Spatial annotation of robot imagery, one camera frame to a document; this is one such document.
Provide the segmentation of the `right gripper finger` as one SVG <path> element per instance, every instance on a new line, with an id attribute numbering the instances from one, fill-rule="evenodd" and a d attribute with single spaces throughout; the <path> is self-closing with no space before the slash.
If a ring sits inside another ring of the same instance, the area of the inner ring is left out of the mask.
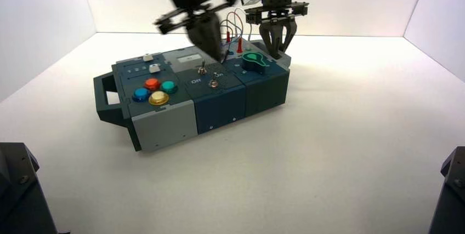
<path id="1" fill-rule="evenodd" d="M 268 50 L 268 53 L 274 58 L 279 58 L 279 53 L 276 46 L 277 27 L 271 22 L 263 22 L 259 27 L 259 32 L 262 40 Z"/>
<path id="2" fill-rule="evenodd" d="M 281 57 L 280 52 L 284 53 L 294 35 L 297 32 L 297 23 L 295 19 L 279 19 L 279 45 L 278 45 L 278 58 Z"/>

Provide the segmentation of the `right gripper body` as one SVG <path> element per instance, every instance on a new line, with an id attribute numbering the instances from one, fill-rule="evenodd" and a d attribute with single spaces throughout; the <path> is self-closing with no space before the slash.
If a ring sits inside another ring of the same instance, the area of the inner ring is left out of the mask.
<path id="1" fill-rule="evenodd" d="M 263 20 L 303 16 L 308 13 L 308 2 L 293 0 L 245 0 L 245 5 L 258 2 L 262 4 L 260 7 L 245 10 L 247 23 L 259 25 Z"/>

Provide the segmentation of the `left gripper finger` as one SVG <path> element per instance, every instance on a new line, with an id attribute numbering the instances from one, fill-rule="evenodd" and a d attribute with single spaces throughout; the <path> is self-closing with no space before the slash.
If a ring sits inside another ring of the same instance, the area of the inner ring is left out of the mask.
<path id="1" fill-rule="evenodd" d="M 214 12 L 205 14 L 204 22 L 204 50 L 216 61 L 222 59 L 222 37 L 220 32 L 220 21 Z"/>
<path id="2" fill-rule="evenodd" d="M 186 30 L 187 30 L 189 39 L 191 40 L 192 44 L 197 46 L 203 52 L 205 52 L 205 50 L 204 50 L 204 37 L 203 37 L 203 34 L 204 34 L 204 22 L 203 22 L 203 19 L 204 18 L 205 18 L 205 15 L 200 15 L 200 16 L 197 16 L 195 18 L 192 18 L 192 20 L 186 26 Z"/>

